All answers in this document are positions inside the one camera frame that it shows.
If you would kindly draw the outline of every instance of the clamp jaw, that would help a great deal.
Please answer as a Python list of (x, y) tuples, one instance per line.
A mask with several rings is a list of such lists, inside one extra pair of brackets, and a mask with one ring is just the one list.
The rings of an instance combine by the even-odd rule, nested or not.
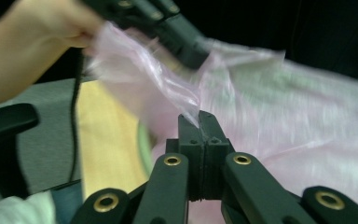
[(214, 115), (199, 118), (197, 128), (179, 116), (179, 138), (167, 140), (148, 182), (130, 194), (92, 194), (72, 223), (183, 224), (196, 200), (220, 200), (226, 223), (358, 223), (358, 204), (344, 194), (325, 187), (291, 194), (257, 158), (235, 152)]
[(159, 42), (190, 69), (198, 69), (209, 52), (199, 42), (204, 36), (172, 0), (82, 0), (120, 28), (136, 27)]

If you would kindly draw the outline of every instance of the power cord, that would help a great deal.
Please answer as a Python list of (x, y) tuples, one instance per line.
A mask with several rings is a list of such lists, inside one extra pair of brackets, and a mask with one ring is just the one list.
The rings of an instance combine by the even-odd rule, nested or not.
[(293, 25), (293, 30), (292, 30), (292, 35), (290, 37), (290, 58), (291, 60), (295, 60), (296, 55), (295, 55), (295, 37), (296, 37), (296, 31), (297, 31), (297, 26), (299, 23), (299, 18), (300, 18), (300, 12), (301, 12), (301, 7), (302, 7), (302, 0), (298, 0), (298, 4), (297, 4), (297, 11), (296, 11), (296, 17), (295, 17), (295, 23)]
[(73, 141), (73, 156), (72, 156), (72, 167), (69, 174), (68, 182), (74, 181), (75, 171), (77, 166), (77, 156), (78, 156), (78, 135), (77, 135), (77, 119), (76, 119), (76, 104), (78, 94), (80, 92), (80, 85), (83, 78), (83, 65), (84, 57), (81, 52), (79, 52), (78, 67), (75, 76), (74, 91), (71, 100), (70, 108), (70, 119), (71, 119), (71, 132), (72, 132), (72, 141)]

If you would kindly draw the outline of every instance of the pink fabric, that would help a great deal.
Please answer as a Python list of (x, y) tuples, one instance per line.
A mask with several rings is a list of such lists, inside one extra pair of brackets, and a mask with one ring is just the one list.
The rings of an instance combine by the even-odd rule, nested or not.
[[(286, 189), (301, 195), (322, 185), (358, 202), (357, 81), (288, 62), (283, 53), (213, 40), (199, 71), (174, 74), (160, 62), (171, 56), (150, 43), (146, 49), (107, 24), (89, 69), (158, 137), (154, 158), (166, 138), (177, 137), (177, 116), (196, 123), (200, 108)], [(190, 206), (190, 223), (223, 223), (216, 203), (202, 203)]]

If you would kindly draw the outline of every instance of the pink plastic bag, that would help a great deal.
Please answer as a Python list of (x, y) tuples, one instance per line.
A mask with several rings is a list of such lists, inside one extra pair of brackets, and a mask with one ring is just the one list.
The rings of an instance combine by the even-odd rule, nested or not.
[[(358, 202), (357, 81), (290, 63), (282, 53), (212, 40), (199, 71), (177, 66), (174, 74), (154, 56), (165, 63), (172, 57), (156, 41), (146, 46), (108, 23), (89, 69), (158, 137), (154, 158), (166, 138), (177, 137), (177, 116), (196, 123), (200, 108), (286, 189), (301, 195), (322, 185)], [(218, 214), (217, 203), (192, 203), (189, 221), (223, 223)]]

